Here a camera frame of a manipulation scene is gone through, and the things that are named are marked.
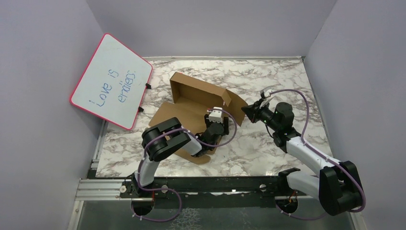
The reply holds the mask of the brown cardboard box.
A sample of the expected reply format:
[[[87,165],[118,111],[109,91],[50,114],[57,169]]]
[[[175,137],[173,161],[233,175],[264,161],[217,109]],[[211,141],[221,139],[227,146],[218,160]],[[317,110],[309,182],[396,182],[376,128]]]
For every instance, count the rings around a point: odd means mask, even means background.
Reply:
[[[150,127],[176,117],[188,131],[195,135],[206,130],[204,115],[208,114],[207,110],[214,107],[221,107],[223,115],[232,120],[234,125],[242,124],[245,114],[241,108],[247,106],[247,103],[237,94],[178,72],[170,78],[170,85],[173,102],[165,102],[160,106],[149,123]],[[204,164],[210,161],[209,155],[215,150],[216,147],[198,158],[192,158],[184,150],[174,154],[195,164]]]

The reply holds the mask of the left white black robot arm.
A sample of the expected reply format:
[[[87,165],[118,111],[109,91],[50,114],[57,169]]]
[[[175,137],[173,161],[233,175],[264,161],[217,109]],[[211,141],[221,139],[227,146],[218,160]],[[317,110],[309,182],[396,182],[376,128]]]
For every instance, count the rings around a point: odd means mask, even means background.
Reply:
[[[229,134],[229,118],[214,110],[204,115],[206,130],[193,134],[176,117],[146,129],[142,134],[145,150],[138,169],[131,175],[133,194],[146,197],[151,193],[159,163],[179,150],[198,158],[213,151],[220,139]]]

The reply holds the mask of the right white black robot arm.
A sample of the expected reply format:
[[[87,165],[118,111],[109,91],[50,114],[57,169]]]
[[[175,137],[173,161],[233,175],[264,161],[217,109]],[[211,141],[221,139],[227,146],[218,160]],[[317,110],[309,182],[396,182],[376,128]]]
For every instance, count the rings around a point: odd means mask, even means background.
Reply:
[[[308,175],[297,168],[278,174],[277,191],[288,195],[303,192],[317,199],[325,212],[331,216],[343,212],[360,212],[365,208],[366,198],[357,167],[350,161],[339,161],[320,152],[307,143],[302,134],[293,127],[294,113],[288,103],[278,103],[274,112],[261,100],[241,108],[252,123],[261,121],[271,128],[273,141],[283,152],[290,154],[315,175]]]

